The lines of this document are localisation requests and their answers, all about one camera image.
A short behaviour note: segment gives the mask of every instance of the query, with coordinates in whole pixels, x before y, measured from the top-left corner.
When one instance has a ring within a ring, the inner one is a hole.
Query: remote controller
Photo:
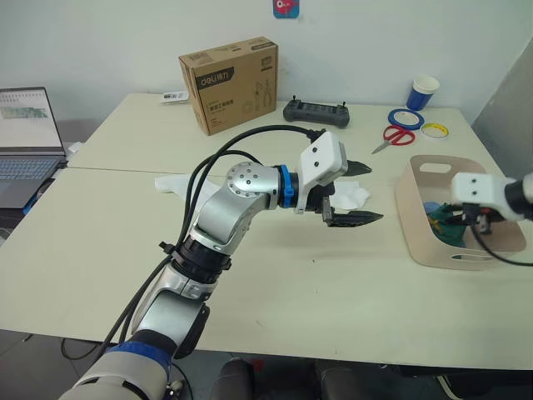
[[[336,106],[302,102],[296,96],[283,108],[283,117],[288,121],[308,121],[310,123],[329,123],[338,128],[345,128],[350,122],[350,113],[346,102]]]

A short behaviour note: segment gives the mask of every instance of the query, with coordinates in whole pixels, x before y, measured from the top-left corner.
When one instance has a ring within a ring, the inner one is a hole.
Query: yellow tape roll
[[[433,122],[423,125],[421,131],[427,137],[434,139],[445,139],[448,137],[448,135],[450,135],[447,127]]]

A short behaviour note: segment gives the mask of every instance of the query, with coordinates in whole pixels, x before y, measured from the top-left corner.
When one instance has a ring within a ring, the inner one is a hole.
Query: red scissors handle
[[[403,127],[390,125],[385,128],[385,131],[383,131],[383,138],[388,140],[394,146],[405,146],[406,144],[411,144],[415,141],[415,134]]]

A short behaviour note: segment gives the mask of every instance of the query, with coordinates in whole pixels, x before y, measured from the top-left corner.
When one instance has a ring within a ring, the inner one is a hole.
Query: sticker on wall
[[[299,0],[272,0],[274,5],[274,17],[298,18],[300,14]]]

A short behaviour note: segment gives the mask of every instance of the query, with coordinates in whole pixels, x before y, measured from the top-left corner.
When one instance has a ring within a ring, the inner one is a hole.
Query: green object in basket
[[[463,248],[463,235],[465,234],[465,225],[451,225],[446,220],[453,217],[453,212],[444,211],[448,204],[444,203],[434,212],[427,214],[427,220],[431,225],[431,230],[442,242],[457,248]]]

